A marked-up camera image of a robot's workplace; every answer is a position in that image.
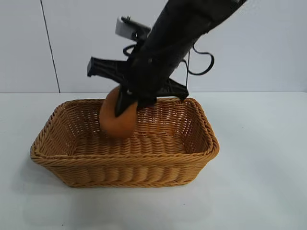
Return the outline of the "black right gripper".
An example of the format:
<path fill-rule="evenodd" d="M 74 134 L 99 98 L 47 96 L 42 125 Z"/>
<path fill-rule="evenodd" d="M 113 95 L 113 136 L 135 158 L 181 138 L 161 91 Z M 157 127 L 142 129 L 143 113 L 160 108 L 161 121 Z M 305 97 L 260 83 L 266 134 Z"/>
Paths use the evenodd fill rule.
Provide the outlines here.
<path fill-rule="evenodd" d="M 171 80 L 189 50 L 176 19 L 160 14 L 153 27 L 130 19 L 117 19 L 116 34 L 134 41 L 123 49 L 127 60 L 110 60 L 92 57 L 87 66 L 87 76 L 100 76 L 119 83 L 115 117 L 123 114 L 133 103 L 148 107 L 158 97 L 175 96 L 181 100 L 188 90 Z"/>

